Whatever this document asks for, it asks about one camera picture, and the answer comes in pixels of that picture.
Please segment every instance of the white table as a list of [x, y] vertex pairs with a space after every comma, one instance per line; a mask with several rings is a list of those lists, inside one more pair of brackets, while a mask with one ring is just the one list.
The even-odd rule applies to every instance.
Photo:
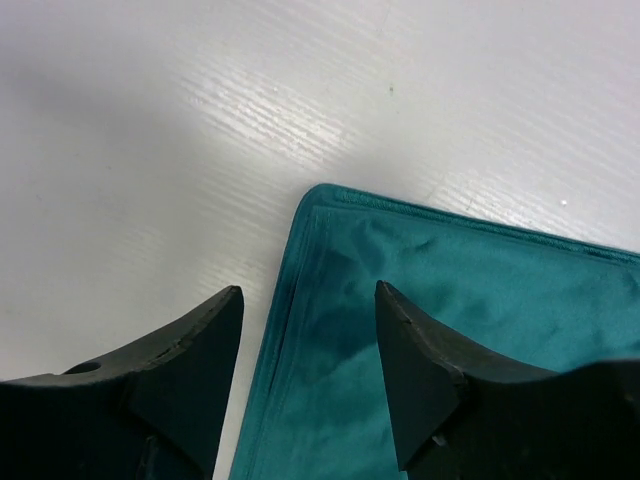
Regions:
[[228, 475], [288, 228], [337, 182], [640, 250], [633, 0], [5, 0], [0, 377], [239, 284]]

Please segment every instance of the teal cloth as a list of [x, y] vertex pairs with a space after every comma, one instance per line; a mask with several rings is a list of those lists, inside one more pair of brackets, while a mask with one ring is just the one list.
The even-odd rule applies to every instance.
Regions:
[[373, 294], [566, 371], [640, 354], [640, 257], [320, 185], [284, 254], [231, 480], [389, 480], [397, 471]]

